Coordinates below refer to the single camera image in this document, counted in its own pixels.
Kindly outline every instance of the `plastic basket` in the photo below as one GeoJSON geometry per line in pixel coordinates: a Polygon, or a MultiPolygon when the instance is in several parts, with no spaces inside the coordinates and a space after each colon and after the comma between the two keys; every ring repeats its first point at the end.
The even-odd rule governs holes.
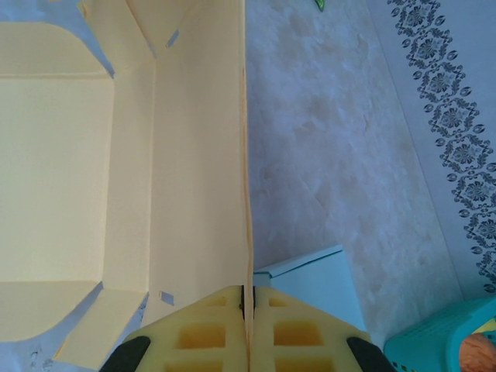
{"type": "Polygon", "coordinates": [[[496,315],[496,297],[445,308],[386,342],[393,367],[408,372],[460,372],[463,340],[496,315]]]}

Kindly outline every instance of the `white cardboard piece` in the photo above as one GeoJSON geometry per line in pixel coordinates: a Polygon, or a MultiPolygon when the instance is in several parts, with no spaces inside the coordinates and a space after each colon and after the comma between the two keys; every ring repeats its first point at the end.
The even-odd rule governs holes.
{"type": "Polygon", "coordinates": [[[256,270],[253,284],[271,287],[366,331],[342,246],[256,270]]]}
{"type": "Polygon", "coordinates": [[[244,1],[83,4],[113,78],[65,29],[0,22],[0,341],[102,282],[57,354],[96,369],[148,293],[145,324],[250,288],[253,247],[244,1]]]}

